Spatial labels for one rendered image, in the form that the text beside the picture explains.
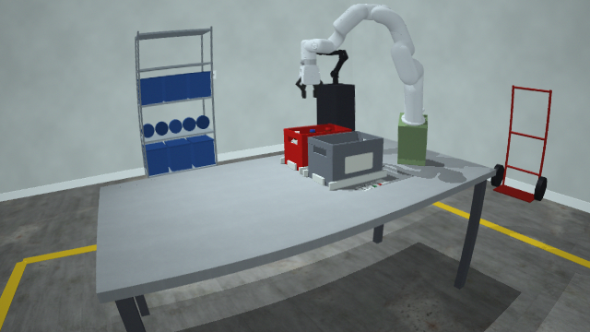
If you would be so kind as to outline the white paper strip with colored squares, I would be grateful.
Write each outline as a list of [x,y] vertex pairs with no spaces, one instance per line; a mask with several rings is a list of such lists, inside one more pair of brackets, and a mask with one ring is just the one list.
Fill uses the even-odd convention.
[[388,183],[389,183],[389,182],[387,182],[387,181],[385,181],[385,180],[382,180],[382,179],[380,179],[380,180],[374,181],[374,182],[372,182],[372,183],[369,183],[369,184],[365,184],[365,185],[359,186],[359,187],[357,187],[357,189],[360,189],[360,190],[362,190],[362,191],[364,191],[364,192],[365,192],[365,191],[371,190],[371,189],[373,189],[373,188],[375,188],[375,187],[381,186],[381,185],[383,185],[383,184],[388,184]]

